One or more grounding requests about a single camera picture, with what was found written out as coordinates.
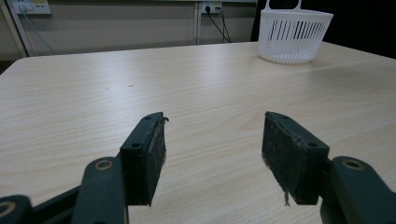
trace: electrical cable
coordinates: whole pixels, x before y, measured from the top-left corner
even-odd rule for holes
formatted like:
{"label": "electrical cable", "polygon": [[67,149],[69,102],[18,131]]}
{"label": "electrical cable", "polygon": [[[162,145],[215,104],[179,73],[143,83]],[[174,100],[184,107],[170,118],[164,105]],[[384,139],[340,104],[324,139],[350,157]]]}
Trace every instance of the electrical cable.
{"label": "electrical cable", "polygon": [[220,16],[221,16],[221,19],[223,21],[223,27],[225,27],[225,31],[227,33],[228,39],[230,40],[230,43],[233,43],[233,41],[231,41],[230,34],[228,34],[227,25],[225,24],[225,20],[224,20],[224,17],[225,17],[224,16],[224,11],[222,10],[221,7],[219,7],[219,12],[220,12]]}
{"label": "electrical cable", "polygon": [[30,22],[30,20],[29,20],[29,18],[27,18],[27,16],[26,16],[26,8],[24,9],[24,10],[21,10],[21,12],[22,12],[22,14],[23,14],[23,16],[24,16],[24,18],[27,20],[27,22],[29,23],[29,25],[32,27],[32,29],[33,29],[33,31],[35,32],[35,34],[41,39],[41,41],[50,49],[50,52],[52,53],[52,54],[55,54],[54,52],[53,52],[53,49],[52,49],[52,47],[49,45],[49,44],[47,44],[47,42],[43,39],[43,37],[41,37],[41,35],[38,33],[38,31],[37,31],[37,29],[33,26],[33,24]]}
{"label": "electrical cable", "polygon": [[222,20],[222,22],[223,22],[223,38],[222,38],[222,40],[221,40],[221,43],[223,43],[224,44],[224,37],[225,37],[225,22],[224,22],[224,14],[222,14],[221,13],[221,11],[220,11],[220,7],[216,7],[216,9],[220,12],[220,16],[221,16],[221,20]]}
{"label": "electrical cable", "polygon": [[212,17],[210,16],[210,7],[207,7],[205,10],[206,10],[207,16],[213,22],[213,24],[215,24],[216,28],[218,28],[218,30],[221,33],[221,35],[223,36],[223,38],[225,38],[228,43],[231,43],[231,41],[224,35],[224,33],[220,30],[220,28],[216,25],[216,23],[213,21]]}

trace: black cable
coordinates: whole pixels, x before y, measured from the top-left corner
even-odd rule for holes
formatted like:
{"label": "black cable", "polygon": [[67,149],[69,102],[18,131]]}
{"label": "black cable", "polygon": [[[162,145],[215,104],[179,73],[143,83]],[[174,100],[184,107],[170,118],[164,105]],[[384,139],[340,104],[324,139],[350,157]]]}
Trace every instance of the black cable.
{"label": "black cable", "polygon": [[[222,22],[223,22],[223,33],[224,33],[224,32],[225,32],[224,14],[222,14],[221,11],[220,11],[221,7],[217,7],[217,9],[218,9],[218,11],[220,12],[221,20],[222,20]],[[223,38],[222,38],[222,40],[221,40],[221,43],[223,43],[223,44],[224,44],[224,37],[225,37],[225,35],[223,35]]]}
{"label": "black cable", "polygon": [[225,24],[225,20],[224,20],[224,17],[225,17],[225,16],[224,16],[224,11],[222,10],[221,7],[219,7],[219,12],[220,12],[221,18],[222,18],[222,20],[223,20],[223,27],[225,27],[225,31],[227,32],[228,39],[230,40],[229,43],[233,43],[233,42],[231,41],[230,34],[228,34],[227,25]]}
{"label": "black cable", "polygon": [[206,8],[206,14],[209,17],[209,19],[213,22],[213,24],[215,24],[216,28],[218,28],[219,32],[221,33],[221,35],[223,36],[223,38],[225,38],[228,43],[231,43],[231,41],[224,35],[224,33],[220,30],[220,28],[216,25],[216,23],[212,20],[212,17],[210,16],[210,8],[207,9]]}

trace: light wood table surface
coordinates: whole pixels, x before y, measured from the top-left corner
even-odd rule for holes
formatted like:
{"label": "light wood table surface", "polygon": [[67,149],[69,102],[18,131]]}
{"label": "light wood table surface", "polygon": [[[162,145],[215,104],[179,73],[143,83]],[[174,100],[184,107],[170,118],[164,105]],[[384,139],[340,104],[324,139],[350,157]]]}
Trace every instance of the light wood table surface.
{"label": "light wood table surface", "polygon": [[265,111],[292,117],[371,164],[396,191],[396,60],[323,43],[310,63],[267,62],[257,43],[27,58],[0,76],[0,197],[37,205],[116,156],[163,111],[167,160],[152,207],[132,223],[320,223],[284,206],[262,162]]}

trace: wall socket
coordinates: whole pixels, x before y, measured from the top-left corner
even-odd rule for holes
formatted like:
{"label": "wall socket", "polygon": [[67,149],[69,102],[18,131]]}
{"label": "wall socket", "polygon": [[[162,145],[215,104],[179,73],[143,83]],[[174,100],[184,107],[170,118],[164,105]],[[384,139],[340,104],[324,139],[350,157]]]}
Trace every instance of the wall socket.
{"label": "wall socket", "polygon": [[12,0],[12,5],[17,14],[23,14],[22,8],[26,8],[26,14],[51,14],[47,0]]}
{"label": "wall socket", "polygon": [[221,2],[202,2],[202,13],[207,13],[206,7],[210,7],[210,14],[219,13],[219,10],[217,8],[221,7]]}

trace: dark floor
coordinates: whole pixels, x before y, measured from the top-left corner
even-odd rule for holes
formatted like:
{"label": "dark floor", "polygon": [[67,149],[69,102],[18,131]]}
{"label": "dark floor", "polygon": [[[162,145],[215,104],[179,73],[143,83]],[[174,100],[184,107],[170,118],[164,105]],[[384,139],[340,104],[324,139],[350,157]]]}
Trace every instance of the dark floor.
{"label": "dark floor", "polygon": [[3,74],[15,61],[0,61],[0,75]]}

